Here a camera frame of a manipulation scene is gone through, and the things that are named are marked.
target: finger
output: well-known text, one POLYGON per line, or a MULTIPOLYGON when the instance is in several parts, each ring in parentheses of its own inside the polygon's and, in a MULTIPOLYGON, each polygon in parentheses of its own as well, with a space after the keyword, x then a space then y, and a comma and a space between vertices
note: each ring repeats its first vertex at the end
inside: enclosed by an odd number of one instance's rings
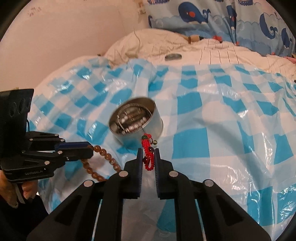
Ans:
POLYGON ((15 187, 7 180, 3 171, 0 171, 0 195, 9 205, 17 205, 17 194, 15 187))
POLYGON ((35 198, 37 190, 38 190, 38 185, 37 183, 34 183, 31 189, 24 191, 24 194, 23 194, 24 198, 26 199, 28 199, 29 197, 35 198))
POLYGON ((38 182, 37 181, 28 181, 28 182, 24 182, 22 184, 22 190, 24 192, 28 192, 29 190, 31 190, 34 186, 37 186, 38 182))

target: pink wall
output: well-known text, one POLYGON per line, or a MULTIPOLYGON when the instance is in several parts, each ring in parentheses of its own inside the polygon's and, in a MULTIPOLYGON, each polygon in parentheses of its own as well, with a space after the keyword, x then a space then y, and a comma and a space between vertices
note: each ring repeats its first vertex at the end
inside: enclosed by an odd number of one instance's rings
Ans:
POLYGON ((133 0, 32 0, 0 42, 0 91, 34 88, 68 61, 104 53, 147 22, 133 0))

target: blue checkered plastic sheet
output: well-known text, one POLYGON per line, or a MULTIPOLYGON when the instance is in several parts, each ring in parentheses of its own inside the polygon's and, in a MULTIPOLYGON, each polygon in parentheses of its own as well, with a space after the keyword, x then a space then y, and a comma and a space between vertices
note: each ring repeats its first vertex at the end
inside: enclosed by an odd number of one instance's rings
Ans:
MULTIPOLYGON (((29 118, 32 130, 101 145, 123 167, 136 152, 114 139, 108 119, 129 98, 148 96, 164 123, 161 157, 192 180, 214 180, 275 240, 296 210, 295 94, 294 82, 248 65, 170 67, 135 59, 111 69, 99 57, 41 84, 29 118)), ((106 178, 115 173, 97 153, 90 164, 106 178)), ((86 179, 75 161, 40 180, 47 210, 86 179)), ((125 202, 126 240, 174 240, 173 201, 159 201, 154 188, 154 173, 144 170, 141 198, 125 202)))

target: round metal pin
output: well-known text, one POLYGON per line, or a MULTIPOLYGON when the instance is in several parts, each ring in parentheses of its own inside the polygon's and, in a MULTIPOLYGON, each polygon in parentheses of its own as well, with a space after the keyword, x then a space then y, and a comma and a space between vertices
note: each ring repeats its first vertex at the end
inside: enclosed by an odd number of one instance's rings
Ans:
POLYGON ((87 188, 91 187, 93 185, 93 181, 91 180, 86 180, 83 185, 87 188))
POLYGON ((214 185, 214 182, 210 179, 205 180, 205 185, 207 187, 212 187, 214 185))
POLYGON ((119 173, 119 176, 120 177, 126 177, 128 175, 128 172, 127 171, 121 171, 120 173, 119 173))
POLYGON ((177 177, 179 175, 179 173, 176 171, 170 171, 169 175, 170 175, 170 177, 177 177))
POLYGON ((170 53, 165 56, 165 61, 177 60, 177 59, 182 59, 182 55, 179 53, 170 53))

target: red tassel charm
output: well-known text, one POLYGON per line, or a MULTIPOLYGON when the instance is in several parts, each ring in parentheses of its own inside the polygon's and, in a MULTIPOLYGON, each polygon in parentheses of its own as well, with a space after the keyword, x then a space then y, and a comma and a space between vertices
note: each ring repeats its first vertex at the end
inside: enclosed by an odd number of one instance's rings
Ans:
POLYGON ((144 135, 142 136, 142 147, 145 152, 143 163, 147 171, 152 171, 154 169, 154 148, 151 146, 151 144, 155 143, 155 141, 152 140, 152 142, 150 143, 150 139, 152 139, 151 134, 144 133, 144 135))

